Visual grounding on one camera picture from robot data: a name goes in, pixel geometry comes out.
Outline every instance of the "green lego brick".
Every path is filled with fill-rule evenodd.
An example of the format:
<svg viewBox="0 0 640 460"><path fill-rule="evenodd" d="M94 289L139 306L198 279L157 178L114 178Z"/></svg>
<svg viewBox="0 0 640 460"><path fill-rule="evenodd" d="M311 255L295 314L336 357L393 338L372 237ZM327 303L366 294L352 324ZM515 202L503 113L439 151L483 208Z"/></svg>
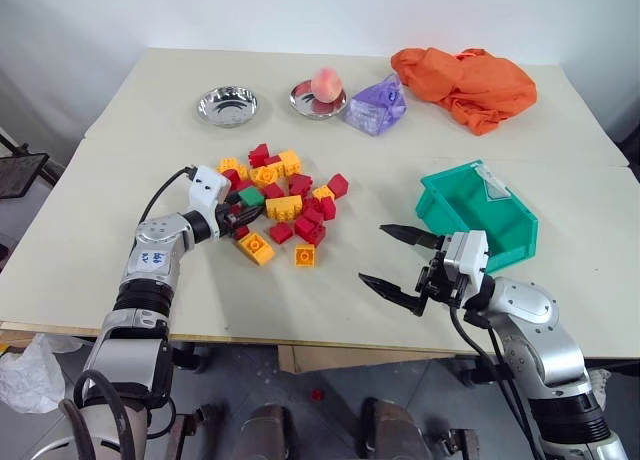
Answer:
<svg viewBox="0 0 640 460"><path fill-rule="evenodd" d="M245 207L257 207L258 205L264 205L264 195L256 187L245 188L238 192L242 199L242 204Z"/></svg>

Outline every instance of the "purple plastic bag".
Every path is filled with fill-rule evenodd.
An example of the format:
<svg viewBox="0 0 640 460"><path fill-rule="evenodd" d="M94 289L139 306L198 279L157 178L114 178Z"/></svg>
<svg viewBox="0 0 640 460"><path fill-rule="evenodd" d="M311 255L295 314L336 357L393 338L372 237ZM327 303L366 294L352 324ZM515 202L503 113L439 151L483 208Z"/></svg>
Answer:
<svg viewBox="0 0 640 460"><path fill-rule="evenodd" d="M345 121L369 135L380 135L400 120L406 111L402 83L398 75L392 73L349 101Z"/></svg>

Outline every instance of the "orange cloth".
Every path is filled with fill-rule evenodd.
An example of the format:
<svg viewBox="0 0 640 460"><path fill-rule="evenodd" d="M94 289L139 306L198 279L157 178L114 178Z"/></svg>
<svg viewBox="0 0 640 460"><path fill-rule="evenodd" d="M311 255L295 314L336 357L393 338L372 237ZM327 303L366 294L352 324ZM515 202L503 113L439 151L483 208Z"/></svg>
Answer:
<svg viewBox="0 0 640 460"><path fill-rule="evenodd" d="M391 57L403 84L434 102L476 135L498 127L536 102L536 84L506 58L470 48L450 55L437 48L407 48Z"/></svg>

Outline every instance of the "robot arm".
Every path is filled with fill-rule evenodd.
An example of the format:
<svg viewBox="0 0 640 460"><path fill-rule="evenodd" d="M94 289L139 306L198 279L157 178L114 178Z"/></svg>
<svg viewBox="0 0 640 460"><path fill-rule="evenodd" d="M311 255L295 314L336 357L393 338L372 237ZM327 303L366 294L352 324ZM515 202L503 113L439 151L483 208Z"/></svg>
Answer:
<svg viewBox="0 0 640 460"><path fill-rule="evenodd" d="M189 171L188 213L173 213L143 221L136 229L116 304L107 314L89 354L85 371L98 371L124 403L135 446L144 458L149 411L169 400L173 377L169 344L169 312L176 291L182 256L197 243L218 239L253 221L262 207L230 212L225 203L229 180L208 167ZM118 429L103 392L93 382L80 385L80 414L87 425L97 459L120 458ZM32 458L76 458L72 425L59 422L56 441Z"/></svg>
<svg viewBox="0 0 640 460"><path fill-rule="evenodd" d="M387 300L422 315L427 299L464 308L465 320L493 328L505 359L529 400L547 460L626 460L592 393L580 348L559 322L557 300L533 283L486 275L486 234L439 237L414 227L381 229L409 244L435 249L411 296L385 280L360 278Z"/></svg>

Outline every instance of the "pile of lego bricks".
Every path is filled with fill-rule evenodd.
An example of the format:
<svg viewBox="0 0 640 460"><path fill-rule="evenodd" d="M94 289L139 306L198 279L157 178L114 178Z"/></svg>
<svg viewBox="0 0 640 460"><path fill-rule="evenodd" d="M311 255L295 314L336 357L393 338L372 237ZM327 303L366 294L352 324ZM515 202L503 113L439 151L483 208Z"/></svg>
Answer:
<svg viewBox="0 0 640 460"><path fill-rule="evenodd" d="M250 167L236 158L223 158L218 165L218 172L229 179L239 198L231 211L264 205L266 216L275 223L269 229L271 239L281 245L300 237L306 243L296 246L294 264L313 267L316 249L326 235L325 222L336 217L335 201L347 193L349 182L338 173L314 189L311 176L302 173L296 152L271 155L264 143L249 152L248 160ZM233 236L240 250L258 265L275 256L273 247L247 226L236 229Z"/></svg>

